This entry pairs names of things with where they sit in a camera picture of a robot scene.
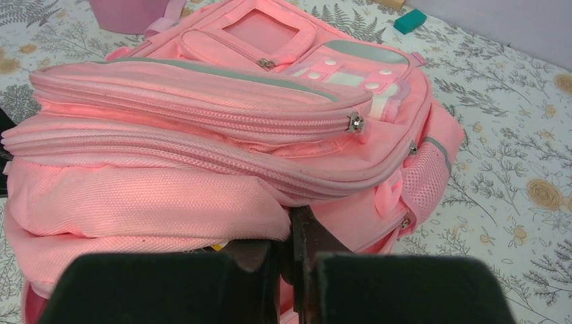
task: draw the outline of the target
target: gray piping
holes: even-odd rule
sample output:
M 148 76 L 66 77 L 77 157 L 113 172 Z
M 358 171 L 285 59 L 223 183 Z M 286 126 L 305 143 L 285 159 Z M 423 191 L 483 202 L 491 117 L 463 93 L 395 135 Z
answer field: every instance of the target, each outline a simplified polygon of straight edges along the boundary
M 388 49 L 380 49 L 379 47 L 349 42 L 347 40 L 330 40 L 329 42 L 325 43 L 324 46 L 329 47 L 334 51 L 361 57 L 363 59 L 369 59 L 383 63 L 409 65 L 409 60 L 406 57 Z
M 451 165 L 451 162 L 449 162 L 449 154 L 447 154 L 447 150 L 445 149 L 445 147 L 439 143 L 436 139 L 434 139 L 433 137 L 425 137 L 423 138 L 423 143 L 425 142 L 429 142 L 431 144 L 433 144 L 438 150 L 441 151 L 441 153 L 443 153 L 443 156 L 445 157 L 445 165 L 447 165 L 447 169 L 449 170 L 449 174 L 451 174 L 452 170 L 453 170 L 453 166 Z
M 119 63 L 119 62 L 147 62 L 147 63 L 158 63 L 158 64 L 171 65 L 171 66 L 176 66 L 177 68 L 181 68 L 181 69 L 185 69 L 185 70 L 191 70 L 191 71 L 195 71 L 195 72 L 199 72 L 199 73 L 211 74 L 213 76 L 222 76 L 224 78 L 233 78 L 233 79 L 237 79 L 237 80 L 267 84 L 270 86 L 278 86 L 280 88 L 309 92 L 309 93 L 313 93 L 313 94 L 318 95 L 318 96 L 322 96 L 324 98 L 328 98 L 334 102 L 338 101 L 338 98 L 334 97 L 333 95 L 331 95 L 329 93 L 317 91 L 317 90 L 302 86 L 300 84 L 297 84 L 297 83 L 294 83 L 291 81 L 276 80 L 276 79 L 271 79 L 271 78 L 263 78 L 261 76 L 249 76 L 247 74 L 241 74 L 238 72 L 224 70 L 224 69 L 221 69 L 218 67 L 198 65 L 198 64 L 193 64 L 193 63 L 186 62 L 186 61 L 178 61 L 178 60 L 174 60 L 174 59 L 150 59 L 147 57 L 129 57 L 129 58 L 122 58 L 122 59 L 115 59 L 115 60 L 109 61 L 109 62 L 101 62 L 100 61 L 100 62 L 94 62 L 94 63 L 112 64 L 112 63 Z

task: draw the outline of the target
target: pink strap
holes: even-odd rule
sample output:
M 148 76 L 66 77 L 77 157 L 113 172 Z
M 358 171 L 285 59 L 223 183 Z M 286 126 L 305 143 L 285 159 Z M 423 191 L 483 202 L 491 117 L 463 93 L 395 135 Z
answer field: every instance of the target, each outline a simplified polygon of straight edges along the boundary
M 174 24 L 176 24 L 181 17 L 181 10 L 185 6 L 186 0 L 170 0 L 165 8 L 163 17 L 155 20 L 143 33 L 145 39 L 164 32 Z
M 395 79 L 391 74 L 382 75 L 378 72 L 373 72 L 358 86 L 359 88 L 369 90 L 376 95 L 382 93 L 388 84 Z
M 105 61 L 113 61 L 114 59 L 119 59 L 120 57 L 123 57 L 125 54 L 129 53 L 131 51 L 131 49 L 127 46 L 122 46 L 116 50 L 114 50 L 113 52 L 107 54 L 107 56 L 105 57 Z
M 307 77 L 316 81 L 323 81 L 325 78 L 334 74 L 341 64 L 339 62 L 330 59 L 329 57 L 323 57 L 319 62 L 316 62 L 310 67 L 310 69 L 302 74 L 302 77 Z
M 415 62 L 416 67 L 420 67 L 427 64 L 427 60 L 423 56 L 421 56 L 419 52 L 413 52 L 411 53 L 411 56 L 414 58 L 413 61 Z
M 402 191 L 403 179 L 399 170 L 376 188 L 374 204 L 381 217 L 387 215 L 397 205 Z

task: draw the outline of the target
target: backpack strap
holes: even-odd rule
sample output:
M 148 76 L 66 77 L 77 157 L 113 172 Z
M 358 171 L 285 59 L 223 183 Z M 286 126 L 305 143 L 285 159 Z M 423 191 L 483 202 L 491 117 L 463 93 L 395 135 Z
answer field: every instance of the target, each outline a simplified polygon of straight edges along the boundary
M 143 33 L 145 39 L 164 32 L 176 24 L 181 17 L 181 10 L 183 10 L 185 3 L 186 0 L 170 0 L 165 8 L 163 17 L 155 20 Z
M 416 67 L 424 66 L 427 64 L 427 60 L 419 52 L 411 53 L 411 57 L 413 57 L 413 62 L 415 63 Z

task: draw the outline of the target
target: pink backpack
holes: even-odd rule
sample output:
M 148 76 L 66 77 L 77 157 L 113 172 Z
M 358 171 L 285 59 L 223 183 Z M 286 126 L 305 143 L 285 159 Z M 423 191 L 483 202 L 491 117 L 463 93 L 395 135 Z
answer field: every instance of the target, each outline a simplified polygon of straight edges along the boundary
M 284 240 L 285 207 L 388 253 L 437 206 L 463 138 L 411 55 L 281 0 L 209 5 L 109 60 L 34 72 L 41 112 L 3 133 L 25 323 L 81 254 Z M 282 283 L 282 323 L 291 307 Z

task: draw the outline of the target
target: green eraser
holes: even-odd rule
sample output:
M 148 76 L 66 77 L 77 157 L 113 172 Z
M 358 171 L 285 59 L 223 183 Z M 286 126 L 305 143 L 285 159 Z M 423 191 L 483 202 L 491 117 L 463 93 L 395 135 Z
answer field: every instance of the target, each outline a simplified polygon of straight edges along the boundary
M 427 20 L 427 16 L 419 10 L 415 9 L 401 16 L 400 18 L 397 18 L 397 20 L 395 20 L 395 24 L 393 24 L 393 27 L 395 27 L 395 29 L 400 31 L 402 34 L 407 34 L 413 31 L 415 28 L 421 26 L 425 20 Z

